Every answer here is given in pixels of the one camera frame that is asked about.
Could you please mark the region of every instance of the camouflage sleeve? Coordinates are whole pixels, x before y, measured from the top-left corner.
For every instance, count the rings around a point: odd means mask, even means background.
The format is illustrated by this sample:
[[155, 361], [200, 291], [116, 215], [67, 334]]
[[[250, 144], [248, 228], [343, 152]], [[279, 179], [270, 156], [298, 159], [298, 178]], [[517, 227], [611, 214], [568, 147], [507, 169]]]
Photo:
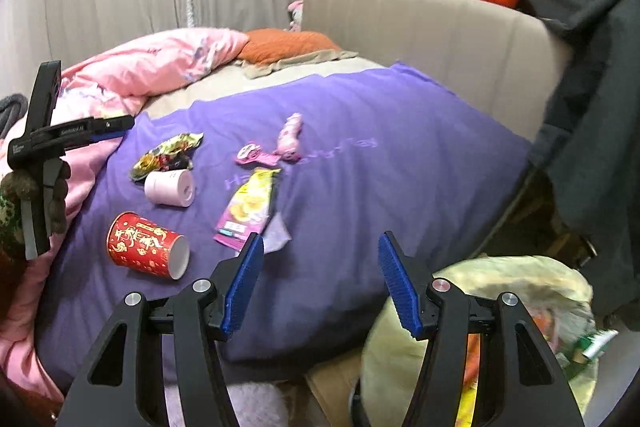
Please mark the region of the camouflage sleeve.
[[24, 234], [20, 206], [0, 190], [0, 250], [10, 259], [24, 256]]

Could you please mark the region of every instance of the yellow trash bag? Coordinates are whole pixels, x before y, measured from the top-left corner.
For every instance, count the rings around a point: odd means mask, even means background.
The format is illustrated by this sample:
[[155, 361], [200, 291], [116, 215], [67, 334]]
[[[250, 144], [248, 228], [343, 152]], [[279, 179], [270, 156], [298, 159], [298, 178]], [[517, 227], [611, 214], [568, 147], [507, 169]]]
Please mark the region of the yellow trash bag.
[[[457, 263], [434, 277], [448, 279], [463, 292], [479, 297], [495, 299], [504, 291], [514, 292], [539, 326], [535, 313], [545, 311], [553, 316], [553, 341], [559, 349], [572, 345], [595, 327], [589, 283], [578, 271], [548, 257], [482, 257]], [[393, 301], [388, 299], [362, 353], [362, 403], [371, 427], [402, 425], [426, 344], [417, 342], [402, 328]], [[597, 371], [594, 362], [570, 382], [582, 413], [593, 396]], [[476, 385], [472, 383], [463, 391], [456, 427], [471, 425], [475, 402]]]

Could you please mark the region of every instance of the orange pillow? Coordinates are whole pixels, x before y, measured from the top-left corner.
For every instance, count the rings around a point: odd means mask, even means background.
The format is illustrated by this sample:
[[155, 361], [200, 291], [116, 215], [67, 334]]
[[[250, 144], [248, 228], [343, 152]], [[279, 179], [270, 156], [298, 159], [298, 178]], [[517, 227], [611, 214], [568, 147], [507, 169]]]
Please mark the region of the orange pillow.
[[276, 28], [264, 28], [246, 34], [249, 42], [238, 58], [259, 66], [322, 50], [340, 51], [329, 37], [317, 32], [287, 32]]

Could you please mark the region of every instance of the watch face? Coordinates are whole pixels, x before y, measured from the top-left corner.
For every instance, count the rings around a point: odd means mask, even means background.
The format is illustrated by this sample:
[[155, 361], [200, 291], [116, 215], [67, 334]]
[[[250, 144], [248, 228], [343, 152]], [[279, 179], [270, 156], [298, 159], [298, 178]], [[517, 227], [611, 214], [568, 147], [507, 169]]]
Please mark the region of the watch face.
[[239, 160], [246, 159], [253, 151], [260, 149], [260, 146], [255, 143], [250, 143], [242, 147], [241, 150], [238, 151], [238, 156], [236, 156]]

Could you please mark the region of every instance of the silver screw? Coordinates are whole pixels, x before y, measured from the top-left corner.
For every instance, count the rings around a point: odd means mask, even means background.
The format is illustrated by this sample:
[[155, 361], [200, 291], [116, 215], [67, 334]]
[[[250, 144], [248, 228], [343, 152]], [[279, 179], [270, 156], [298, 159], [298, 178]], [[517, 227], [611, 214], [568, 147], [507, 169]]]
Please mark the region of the silver screw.
[[445, 279], [436, 279], [432, 283], [433, 289], [436, 292], [448, 292], [451, 289], [451, 283]]
[[142, 295], [140, 295], [139, 293], [130, 293], [129, 295], [127, 295], [124, 298], [124, 302], [127, 306], [135, 306], [136, 304], [138, 304], [140, 301], [142, 301]]
[[502, 295], [502, 302], [507, 306], [515, 306], [518, 304], [518, 298], [513, 293], [505, 293]]
[[197, 293], [204, 293], [211, 288], [211, 281], [209, 279], [199, 279], [193, 283], [193, 291]]

